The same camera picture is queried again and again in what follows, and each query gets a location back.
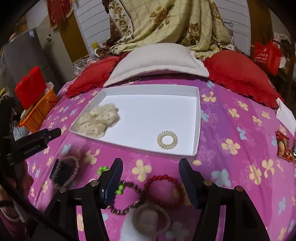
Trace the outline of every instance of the orange basket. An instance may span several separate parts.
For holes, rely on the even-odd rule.
[[[39,131],[48,113],[56,105],[57,97],[54,89],[50,89],[45,96],[35,105],[31,106],[20,120],[19,126],[25,126],[29,131]]]

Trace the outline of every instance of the bed sheet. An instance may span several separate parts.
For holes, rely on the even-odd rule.
[[[137,78],[133,84],[178,84],[196,86],[200,92],[201,131],[197,155],[188,158],[194,170],[218,186],[245,188],[257,208],[271,241],[284,240],[295,225],[296,217],[296,168],[279,159],[275,131],[280,130],[293,139],[291,133],[276,118],[275,110],[262,106],[206,78],[187,74],[168,74]],[[79,158],[80,169],[70,188],[83,187],[97,179],[101,166],[112,164],[115,158],[123,160],[122,180],[131,181],[143,188],[148,178],[167,174],[181,182],[178,173],[179,156],[140,151],[83,138],[68,131],[83,108],[100,89],[67,99],[64,93],[71,83],[65,84],[59,93],[60,101],[44,121],[42,128],[61,128],[62,135],[51,141],[48,148],[27,159],[29,174],[34,184],[29,199],[35,207],[44,211],[55,194],[49,174],[54,160],[65,156]],[[151,193],[168,202],[178,199],[172,185],[159,181],[151,187]],[[117,195],[115,207],[124,209],[138,199],[132,190]],[[102,210],[110,240],[127,240],[130,237],[126,216]],[[190,204],[169,211],[172,225],[159,240],[191,240],[198,222],[199,211]],[[81,208],[77,221],[80,240],[85,240]],[[216,240],[222,240],[225,209],[220,212]]]

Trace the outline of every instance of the red pillow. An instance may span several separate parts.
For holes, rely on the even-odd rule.
[[[95,88],[103,87],[113,69],[126,55],[127,53],[120,56],[109,56],[87,66],[75,82],[69,86],[66,96],[72,98]]]
[[[251,97],[270,108],[278,108],[276,91],[267,74],[251,59],[239,52],[223,50],[204,62],[209,79],[235,93]]]

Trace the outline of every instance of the white box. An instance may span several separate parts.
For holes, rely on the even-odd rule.
[[[200,97],[197,87],[129,85],[102,89],[77,117],[70,131],[78,135],[78,119],[97,105],[114,103],[120,120],[106,130],[103,142],[173,155],[195,156],[200,137]],[[163,131],[177,135],[178,144],[164,150],[157,144]],[[171,137],[164,137],[169,144]]]

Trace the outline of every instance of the white wall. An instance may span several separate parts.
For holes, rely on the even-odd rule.
[[[93,52],[92,43],[97,42],[100,46],[110,37],[109,16],[105,11],[102,1],[78,0],[75,16],[82,37],[85,40],[89,52]]]
[[[38,26],[47,15],[46,2],[44,0],[40,0],[26,14],[28,28],[32,29]]]
[[[273,32],[279,33],[279,34],[285,34],[288,36],[289,39],[291,39],[291,35],[289,31],[286,29],[286,27],[283,25],[283,23],[280,21],[280,19],[274,14],[273,11],[270,11],[271,16],[271,23],[272,23],[272,30]]]
[[[247,0],[215,0],[221,17],[225,22],[232,22],[234,43],[241,51],[250,54],[251,23]]]

